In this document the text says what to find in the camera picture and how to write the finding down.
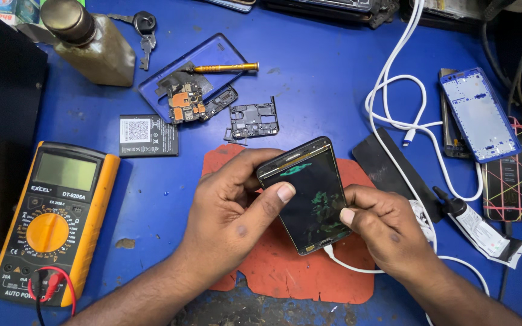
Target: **orange silicone mat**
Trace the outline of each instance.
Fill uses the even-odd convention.
[[[202,174],[218,170],[243,149],[243,146],[228,144],[206,153]],[[344,187],[352,183],[373,187],[355,161],[338,158],[337,166]],[[333,247],[336,257],[342,262],[373,269],[373,259],[357,234],[334,243]],[[373,274],[346,269],[332,261],[323,250],[307,256],[298,255],[279,218],[261,236],[245,261],[211,289],[233,289],[237,271],[245,275],[251,291],[275,298],[364,303],[373,294]]]

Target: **screwdriver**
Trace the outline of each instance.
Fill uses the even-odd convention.
[[[241,64],[233,64],[232,66],[225,66],[222,64],[218,64],[216,66],[198,66],[198,67],[189,67],[186,69],[179,69],[177,71],[185,71],[190,74],[193,72],[197,72],[199,74],[207,73],[207,72],[221,72],[221,71],[230,71],[230,70],[255,70],[259,71],[259,62],[256,63],[241,63]]]

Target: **adhesive tube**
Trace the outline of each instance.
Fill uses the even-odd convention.
[[[449,199],[448,195],[436,186],[432,187],[432,190],[444,200],[445,212],[478,251],[490,260],[512,269],[517,267],[522,254],[522,240],[499,232],[463,200]]]

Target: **glass bottle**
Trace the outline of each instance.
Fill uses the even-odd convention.
[[[91,82],[132,86],[136,54],[105,14],[90,14],[76,0],[47,0],[40,10],[60,42],[54,50]]]

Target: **cracked phone screen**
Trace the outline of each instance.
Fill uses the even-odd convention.
[[[296,190],[279,216],[298,251],[346,235],[349,228],[339,220],[346,204],[331,150],[287,166],[263,184],[269,187],[280,181],[293,184]]]

